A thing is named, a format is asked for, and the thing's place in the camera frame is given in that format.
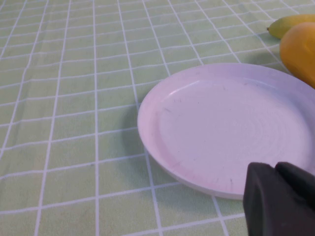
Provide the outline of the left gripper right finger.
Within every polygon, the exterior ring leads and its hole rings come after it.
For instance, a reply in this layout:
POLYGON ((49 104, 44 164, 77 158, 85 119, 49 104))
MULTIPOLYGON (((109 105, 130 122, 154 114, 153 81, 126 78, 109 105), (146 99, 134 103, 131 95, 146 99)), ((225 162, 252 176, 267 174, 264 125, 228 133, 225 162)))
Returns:
POLYGON ((279 162, 276 171, 303 198, 309 208, 315 209, 315 177, 309 172, 288 162, 279 162))

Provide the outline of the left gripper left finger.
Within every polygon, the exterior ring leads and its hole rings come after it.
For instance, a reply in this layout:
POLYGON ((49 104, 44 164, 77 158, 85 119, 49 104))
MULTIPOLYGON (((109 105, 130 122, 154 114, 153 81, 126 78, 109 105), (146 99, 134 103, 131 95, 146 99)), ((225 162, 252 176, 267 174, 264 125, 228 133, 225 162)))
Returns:
POLYGON ((315 210, 268 164, 248 165, 243 208, 250 236, 315 234, 315 210))

